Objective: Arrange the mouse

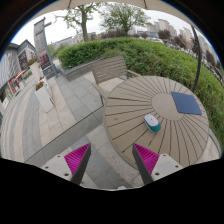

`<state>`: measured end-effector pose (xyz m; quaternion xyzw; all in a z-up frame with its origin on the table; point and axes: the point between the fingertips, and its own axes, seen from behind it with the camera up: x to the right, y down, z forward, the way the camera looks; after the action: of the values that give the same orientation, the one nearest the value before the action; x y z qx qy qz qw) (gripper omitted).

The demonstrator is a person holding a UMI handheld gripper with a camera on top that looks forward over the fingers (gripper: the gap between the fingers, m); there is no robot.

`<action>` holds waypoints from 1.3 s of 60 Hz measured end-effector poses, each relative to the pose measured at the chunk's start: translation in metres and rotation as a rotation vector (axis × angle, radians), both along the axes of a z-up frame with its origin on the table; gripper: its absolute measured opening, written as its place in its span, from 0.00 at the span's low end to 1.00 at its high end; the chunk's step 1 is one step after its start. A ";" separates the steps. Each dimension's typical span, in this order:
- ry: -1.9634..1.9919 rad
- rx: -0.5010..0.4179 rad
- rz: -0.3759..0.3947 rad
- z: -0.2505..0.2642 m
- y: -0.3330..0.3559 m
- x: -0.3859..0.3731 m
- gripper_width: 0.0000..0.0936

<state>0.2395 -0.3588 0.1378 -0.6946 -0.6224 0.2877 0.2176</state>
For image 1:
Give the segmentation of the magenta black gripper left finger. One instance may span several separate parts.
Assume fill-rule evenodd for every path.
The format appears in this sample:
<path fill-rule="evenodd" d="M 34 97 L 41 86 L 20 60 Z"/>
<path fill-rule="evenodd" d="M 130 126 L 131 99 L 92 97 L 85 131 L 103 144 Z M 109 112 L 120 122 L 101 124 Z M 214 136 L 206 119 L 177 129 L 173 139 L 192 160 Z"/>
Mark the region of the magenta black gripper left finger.
<path fill-rule="evenodd" d="M 88 143 L 64 156 L 64 159 L 72 173 L 72 183 L 75 183 L 76 185 L 81 183 L 90 155 L 91 144 Z"/>

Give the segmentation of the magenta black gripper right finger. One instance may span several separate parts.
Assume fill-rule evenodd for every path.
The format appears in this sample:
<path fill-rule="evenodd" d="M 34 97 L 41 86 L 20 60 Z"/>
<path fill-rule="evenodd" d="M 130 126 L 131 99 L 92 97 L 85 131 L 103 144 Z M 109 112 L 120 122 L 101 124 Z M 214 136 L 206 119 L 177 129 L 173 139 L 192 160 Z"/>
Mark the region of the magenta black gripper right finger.
<path fill-rule="evenodd" d="M 159 159 L 159 155 L 141 145 L 133 144 L 132 154 L 145 185 L 153 182 L 152 171 Z"/>

